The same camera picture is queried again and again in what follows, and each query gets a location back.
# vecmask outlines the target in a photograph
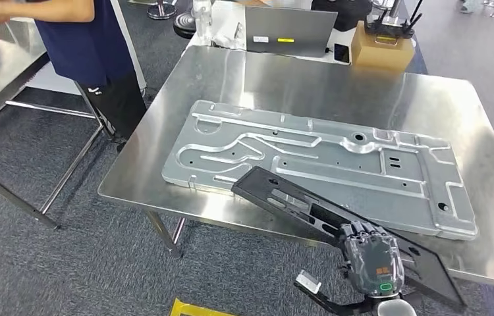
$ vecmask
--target laptop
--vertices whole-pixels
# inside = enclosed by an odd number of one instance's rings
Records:
[[[338,13],[245,7],[247,51],[322,57]]]

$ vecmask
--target stamped metal plate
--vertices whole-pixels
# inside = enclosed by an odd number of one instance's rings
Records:
[[[429,136],[197,101],[162,176],[229,190],[253,166],[386,227],[461,240],[478,232],[450,143]]]

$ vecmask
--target white bottle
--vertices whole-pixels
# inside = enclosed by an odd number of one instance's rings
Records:
[[[195,18],[196,35],[201,45],[212,43],[212,1],[193,0],[192,15]]]

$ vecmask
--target metal table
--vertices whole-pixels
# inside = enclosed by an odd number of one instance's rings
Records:
[[[315,243],[239,197],[181,188],[162,179],[165,160],[198,99],[449,140],[479,236],[459,242],[403,234],[438,251],[454,276],[494,282],[494,132],[469,82],[190,47],[98,190],[109,199],[142,207],[173,253],[178,253],[175,241],[182,221],[172,238],[157,213]]]
[[[69,166],[69,169],[61,177],[55,189],[41,207],[38,208],[30,205],[0,183],[0,194],[2,196],[18,206],[22,211],[42,221],[47,226],[56,228],[58,227],[57,223],[45,216],[45,213],[49,210],[51,204],[59,195],[71,174],[88,152],[94,143],[94,140],[105,127],[102,120],[99,119],[99,113],[95,112],[86,98],[84,98],[85,102],[92,113],[11,101],[13,97],[24,89],[27,81],[29,81],[47,62],[49,62],[49,57],[45,52],[45,47],[41,41],[38,29],[33,22],[10,21],[0,25],[0,110],[5,105],[14,105],[85,117],[97,120],[99,123],[99,126],[92,134],[92,137],[86,142],[86,145],[76,156],[75,160]]]

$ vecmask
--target yellow tape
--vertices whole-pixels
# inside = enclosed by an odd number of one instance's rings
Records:
[[[388,36],[377,36],[376,38],[377,38],[377,40],[383,41],[383,43],[394,43],[394,44],[396,44],[397,41],[398,41],[396,38],[390,38]]]
[[[171,313],[169,316],[234,316],[231,314],[220,313],[219,311],[212,311],[208,308],[198,307],[191,304],[185,304],[179,299],[175,299],[173,302],[173,307],[171,308]]]

